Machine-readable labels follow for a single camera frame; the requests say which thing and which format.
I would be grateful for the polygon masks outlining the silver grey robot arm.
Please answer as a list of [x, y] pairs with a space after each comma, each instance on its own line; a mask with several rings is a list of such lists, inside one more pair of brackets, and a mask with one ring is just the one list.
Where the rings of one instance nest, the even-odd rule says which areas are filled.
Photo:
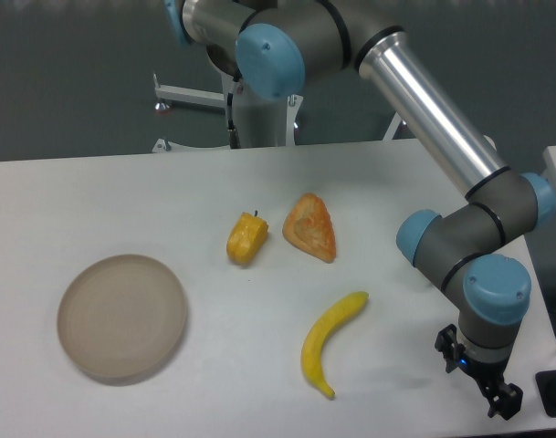
[[499, 254], [555, 211], [549, 183], [517, 174], [429, 77], [404, 29], [372, 1], [168, 1], [174, 38], [206, 47], [227, 76], [224, 107], [234, 149], [286, 143], [286, 102], [315, 78], [354, 68], [386, 97], [466, 199], [449, 216], [409, 216], [396, 243], [458, 309], [435, 349], [462, 370], [504, 419], [522, 390], [505, 382], [529, 307], [530, 278]]

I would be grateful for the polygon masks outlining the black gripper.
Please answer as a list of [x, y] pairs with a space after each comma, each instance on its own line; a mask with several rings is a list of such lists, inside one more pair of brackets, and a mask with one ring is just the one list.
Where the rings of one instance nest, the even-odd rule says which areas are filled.
[[446, 373], [461, 369], [475, 380], [487, 399], [488, 417], [496, 415], [510, 420], [521, 408], [523, 390], [504, 381], [510, 358], [510, 346], [490, 349], [480, 347], [466, 337], [456, 336], [457, 329], [449, 324], [441, 329], [435, 340], [435, 350], [442, 354]]

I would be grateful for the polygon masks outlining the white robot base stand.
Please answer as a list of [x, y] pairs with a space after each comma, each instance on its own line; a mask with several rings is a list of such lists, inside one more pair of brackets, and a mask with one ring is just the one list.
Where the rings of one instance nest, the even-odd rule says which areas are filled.
[[216, 151], [300, 144], [412, 139], [405, 120], [382, 95], [359, 79], [343, 74], [311, 84], [276, 101], [263, 100], [250, 87], [220, 75], [220, 92], [165, 85], [153, 75], [158, 115], [180, 110], [214, 113], [221, 127], [194, 125], [198, 141], [162, 134], [154, 152]]

